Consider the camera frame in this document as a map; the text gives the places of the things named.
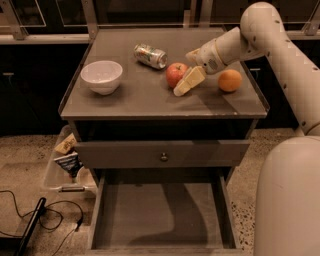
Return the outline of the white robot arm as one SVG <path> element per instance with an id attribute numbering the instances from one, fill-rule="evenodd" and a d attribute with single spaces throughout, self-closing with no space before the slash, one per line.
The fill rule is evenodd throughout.
<path id="1" fill-rule="evenodd" d="M 277 145 L 260 171 L 254 256 L 320 256 L 320 69 L 288 37 L 277 9 L 256 2 L 240 25 L 186 58 L 213 75 L 267 58 L 303 134 Z"/>

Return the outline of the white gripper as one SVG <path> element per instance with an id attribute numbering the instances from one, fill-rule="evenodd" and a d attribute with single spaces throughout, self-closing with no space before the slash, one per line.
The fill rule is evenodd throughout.
<path id="1" fill-rule="evenodd" d="M 186 71 L 173 90 L 174 95 L 178 97 L 202 83 L 206 78 L 206 73 L 213 75 L 224 69 L 224 63 L 218 54 L 215 40 L 205 43 L 200 49 L 188 52 L 185 57 L 188 61 L 201 65 L 204 69 L 201 66 L 195 66 Z"/>

